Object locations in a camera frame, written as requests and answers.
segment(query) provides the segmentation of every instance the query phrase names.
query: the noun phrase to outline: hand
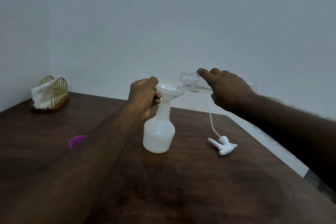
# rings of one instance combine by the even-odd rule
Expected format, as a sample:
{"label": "hand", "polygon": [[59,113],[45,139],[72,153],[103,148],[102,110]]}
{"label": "hand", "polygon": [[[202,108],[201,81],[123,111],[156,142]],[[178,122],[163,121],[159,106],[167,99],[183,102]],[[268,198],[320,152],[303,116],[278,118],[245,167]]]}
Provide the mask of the hand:
{"label": "hand", "polygon": [[197,73],[212,88],[213,102],[229,112],[234,112],[251,97],[257,95],[242,78],[229,71],[213,68],[209,72],[200,68]]}
{"label": "hand", "polygon": [[158,83],[156,77],[151,77],[131,84],[127,101],[141,112],[144,120],[149,118],[150,109],[160,103],[161,94],[155,89]]}

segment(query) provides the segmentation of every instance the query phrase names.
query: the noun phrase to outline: person's left hand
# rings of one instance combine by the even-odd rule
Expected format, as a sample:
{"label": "person's left hand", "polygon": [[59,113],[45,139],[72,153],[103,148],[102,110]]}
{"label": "person's left hand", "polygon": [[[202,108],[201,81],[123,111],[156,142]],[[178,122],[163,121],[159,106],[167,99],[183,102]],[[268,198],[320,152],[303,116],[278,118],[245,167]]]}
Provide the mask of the person's left hand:
{"label": "person's left hand", "polygon": [[149,118],[150,109],[160,103],[161,94],[155,89],[158,82],[156,77],[151,77],[131,84],[127,101],[141,112],[144,120]]}

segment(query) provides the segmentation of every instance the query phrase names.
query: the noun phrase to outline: purple round object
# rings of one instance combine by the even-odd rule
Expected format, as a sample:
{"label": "purple round object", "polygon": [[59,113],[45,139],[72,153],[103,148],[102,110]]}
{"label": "purple round object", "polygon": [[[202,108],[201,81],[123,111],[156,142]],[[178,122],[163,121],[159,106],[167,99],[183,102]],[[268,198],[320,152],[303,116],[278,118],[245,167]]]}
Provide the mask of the purple round object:
{"label": "purple round object", "polygon": [[76,136],[73,139],[71,139],[70,142],[69,142],[70,148],[73,148],[76,145],[80,144],[80,142],[86,137],[87,136]]}

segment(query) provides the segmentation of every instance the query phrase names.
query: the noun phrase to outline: person's right arm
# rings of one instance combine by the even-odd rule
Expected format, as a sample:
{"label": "person's right arm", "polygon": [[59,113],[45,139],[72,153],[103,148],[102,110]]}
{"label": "person's right arm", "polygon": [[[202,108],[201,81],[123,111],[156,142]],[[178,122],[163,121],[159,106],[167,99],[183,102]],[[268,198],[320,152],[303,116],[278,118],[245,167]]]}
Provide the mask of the person's right arm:
{"label": "person's right arm", "polygon": [[263,130],[336,190],[336,122],[257,95],[228,71],[197,73],[211,86],[216,105]]}

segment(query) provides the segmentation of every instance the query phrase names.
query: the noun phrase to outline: person's left arm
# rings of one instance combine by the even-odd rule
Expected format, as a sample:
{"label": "person's left arm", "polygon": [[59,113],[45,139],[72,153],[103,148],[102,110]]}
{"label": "person's left arm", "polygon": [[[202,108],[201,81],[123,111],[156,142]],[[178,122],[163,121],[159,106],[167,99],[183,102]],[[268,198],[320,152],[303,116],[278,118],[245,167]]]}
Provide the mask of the person's left arm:
{"label": "person's left arm", "polygon": [[2,223],[83,223],[128,138],[160,103],[157,78],[132,83],[127,104],[107,117],[84,143],[14,192]]}

